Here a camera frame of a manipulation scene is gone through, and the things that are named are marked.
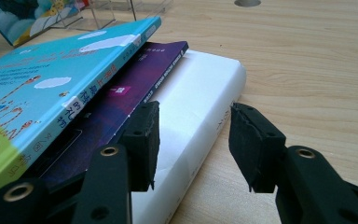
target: white cloud illustration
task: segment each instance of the white cloud illustration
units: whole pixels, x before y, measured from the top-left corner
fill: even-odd
[[[124,47],[130,43],[133,43],[136,46],[141,44],[140,35],[122,35],[114,38],[109,38],[101,40],[92,44],[87,45],[86,47],[81,48],[80,52],[87,52],[97,49],[110,49],[113,47],[121,46]]]
[[[83,35],[81,37],[79,37],[78,39],[88,39],[88,38],[92,38],[94,36],[98,36],[98,35],[104,35],[106,34],[106,31],[98,31],[98,32],[94,32],[88,35]]]
[[[70,77],[54,77],[54,78],[43,80],[37,83],[36,85],[34,85],[34,87],[36,89],[54,88],[54,87],[62,86],[68,83],[69,81],[71,81]]]
[[[26,49],[26,50],[23,50],[22,52],[20,52],[19,54],[29,53],[31,51],[32,51],[31,49]]]

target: purple book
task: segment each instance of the purple book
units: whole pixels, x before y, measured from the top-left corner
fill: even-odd
[[[185,41],[146,42],[24,176],[53,187],[86,171],[93,150],[118,140],[132,111],[150,99],[187,49]]]

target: blue book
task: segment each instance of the blue book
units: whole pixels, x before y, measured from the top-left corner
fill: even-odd
[[[0,187],[30,167],[160,25],[148,18],[0,58]]]
[[[187,49],[186,41],[145,43],[24,176],[53,187],[85,172],[93,151],[118,141],[128,117],[148,102]]]

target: book spine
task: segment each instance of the book spine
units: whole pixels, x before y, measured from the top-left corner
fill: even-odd
[[[172,69],[175,67],[175,65],[179,62],[179,60],[183,57],[186,50],[188,49],[188,44],[185,44],[183,48],[181,49],[180,53],[175,57],[175,59],[172,61],[171,65],[165,69],[163,72],[163,75],[161,78],[156,82],[156,84],[152,87],[152,89],[149,91],[149,93],[142,99],[143,103],[147,103],[150,98],[153,96],[153,94],[157,91],[158,87],[161,85],[161,83],[166,79],[167,75],[172,71]]]

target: stack of books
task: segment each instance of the stack of books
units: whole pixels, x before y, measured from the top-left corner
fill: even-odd
[[[128,22],[0,59],[0,188],[26,175],[54,187],[85,172],[138,105],[159,101],[155,188],[132,194],[132,214],[134,223],[170,220],[246,72],[185,41],[147,42],[160,25],[159,17]]]

